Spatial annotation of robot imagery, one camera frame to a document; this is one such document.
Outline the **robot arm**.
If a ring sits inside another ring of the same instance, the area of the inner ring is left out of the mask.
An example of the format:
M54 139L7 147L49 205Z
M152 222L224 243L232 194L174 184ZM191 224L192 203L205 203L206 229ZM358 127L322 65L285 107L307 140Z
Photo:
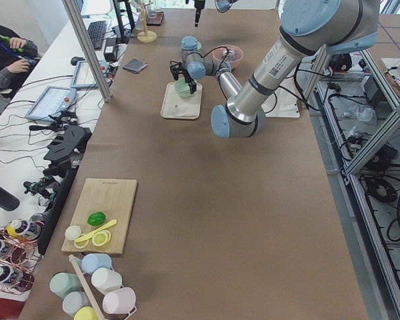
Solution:
M306 56L322 46L329 55L372 47L377 40L378 1L286 1L279 38L244 85L231 72L229 63L214 63L198 52L198 40L181 40L181 73L191 92L196 80L214 76L228 99L211 113L211 127L222 139L252 137L265 124L262 104Z
M234 3L236 3L237 0L221 0L221 1L214 1L215 8L218 10L220 13L225 13L230 8L233 6ZM194 26L198 27L200 18L201 18L201 12L205 8L205 0L194 0L194 8L195 8L195 20L194 20Z

